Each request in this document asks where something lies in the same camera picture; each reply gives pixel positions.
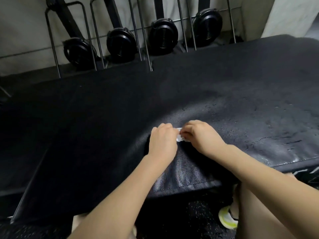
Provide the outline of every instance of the sneaker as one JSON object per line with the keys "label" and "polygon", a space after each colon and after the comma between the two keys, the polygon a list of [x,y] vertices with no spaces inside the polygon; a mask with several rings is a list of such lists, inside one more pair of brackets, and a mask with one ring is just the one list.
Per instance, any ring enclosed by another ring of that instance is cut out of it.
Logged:
{"label": "sneaker", "polygon": [[225,226],[227,229],[236,229],[238,225],[238,220],[234,219],[230,215],[229,211],[230,206],[226,206],[224,208],[221,208],[218,213],[218,218],[223,226]]}

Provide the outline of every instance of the left hand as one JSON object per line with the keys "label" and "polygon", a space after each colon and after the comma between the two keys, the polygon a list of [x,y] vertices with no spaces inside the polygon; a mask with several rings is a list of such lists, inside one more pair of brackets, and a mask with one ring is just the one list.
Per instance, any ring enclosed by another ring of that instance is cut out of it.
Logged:
{"label": "left hand", "polygon": [[147,157],[150,157],[163,171],[176,155],[178,134],[178,129],[173,128],[170,123],[162,123],[152,129]]}

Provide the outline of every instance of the black strap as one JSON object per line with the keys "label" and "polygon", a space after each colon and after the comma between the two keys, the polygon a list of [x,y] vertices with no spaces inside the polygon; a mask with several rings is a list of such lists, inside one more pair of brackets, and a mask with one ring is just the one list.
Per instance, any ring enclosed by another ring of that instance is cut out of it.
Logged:
{"label": "black strap", "polygon": [[57,13],[71,38],[77,37],[84,39],[64,0],[46,0],[46,3],[48,8]]}
{"label": "black strap", "polygon": [[118,13],[116,5],[115,5],[115,1],[114,0],[104,0],[104,3],[106,5],[108,15],[110,16],[113,28],[122,28],[123,26],[122,26],[119,13]]}
{"label": "black strap", "polygon": [[198,0],[198,11],[207,9],[210,7],[211,0]]}
{"label": "black strap", "polygon": [[154,0],[156,19],[164,18],[163,0]]}

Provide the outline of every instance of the hand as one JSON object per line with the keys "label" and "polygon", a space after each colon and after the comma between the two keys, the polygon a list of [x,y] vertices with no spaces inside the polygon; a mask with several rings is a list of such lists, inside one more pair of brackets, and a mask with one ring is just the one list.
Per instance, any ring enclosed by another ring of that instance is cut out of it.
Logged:
{"label": "hand", "polygon": [[212,158],[227,144],[219,134],[206,122],[189,121],[180,132],[181,136],[189,140],[198,152]]}
{"label": "hand", "polygon": [[151,132],[148,157],[159,162],[164,171],[173,161],[177,152],[178,129],[173,128],[172,124],[162,123],[159,127],[154,127]]}

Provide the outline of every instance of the forearm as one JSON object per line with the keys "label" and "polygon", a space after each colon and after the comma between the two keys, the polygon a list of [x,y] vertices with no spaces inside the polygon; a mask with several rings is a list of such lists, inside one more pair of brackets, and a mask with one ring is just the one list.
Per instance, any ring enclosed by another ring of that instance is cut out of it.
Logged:
{"label": "forearm", "polygon": [[126,239],[160,170],[145,156],[137,168],[70,235],[72,238]]}
{"label": "forearm", "polygon": [[258,162],[233,145],[214,158],[229,169],[297,237],[319,238],[319,192]]}

